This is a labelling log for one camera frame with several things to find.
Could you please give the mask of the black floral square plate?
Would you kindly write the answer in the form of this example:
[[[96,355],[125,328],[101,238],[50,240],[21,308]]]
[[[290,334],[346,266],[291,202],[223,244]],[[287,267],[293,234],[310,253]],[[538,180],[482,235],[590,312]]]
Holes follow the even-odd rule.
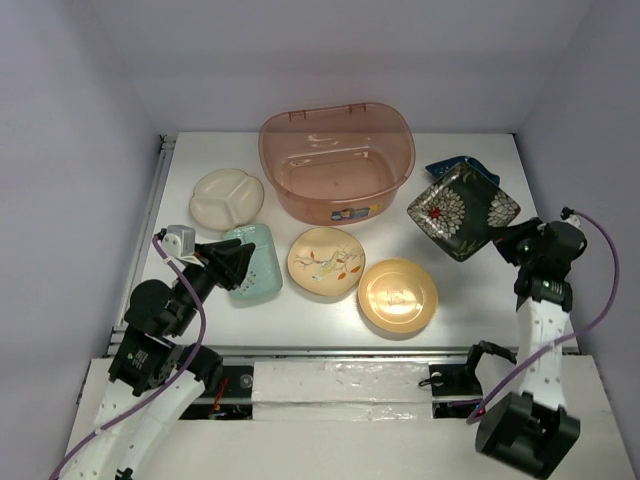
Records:
[[[416,225],[458,262],[482,249],[520,211],[510,195],[466,161],[450,168],[407,207]]]

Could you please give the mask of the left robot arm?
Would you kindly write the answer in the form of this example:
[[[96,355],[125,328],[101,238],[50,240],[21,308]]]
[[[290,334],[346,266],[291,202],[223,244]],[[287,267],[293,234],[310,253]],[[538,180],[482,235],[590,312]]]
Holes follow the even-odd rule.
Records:
[[[223,379],[223,358],[203,335],[181,346],[193,319],[206,330],[204,302],[220,288],[238,288],[255,251],[239,239],[198,244],[190,227],[171,225],[152,238],[173,285],[146,280],[131,293],[124,337],[111,360],[91,430],[52,473],[54,479],[141,479],[171,427]]]

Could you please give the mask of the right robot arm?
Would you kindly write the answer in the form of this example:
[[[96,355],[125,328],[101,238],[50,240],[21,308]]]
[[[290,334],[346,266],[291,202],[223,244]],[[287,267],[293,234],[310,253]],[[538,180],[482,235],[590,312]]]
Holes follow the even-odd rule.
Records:
[[[502,229],[493,244],[518,270],[520,344],[512,370],[474,408],[475,449],[535,479],[547,479],[577,442],[562,386],[562,346],[573,308],[566,277],[588,242],[575,213]]]

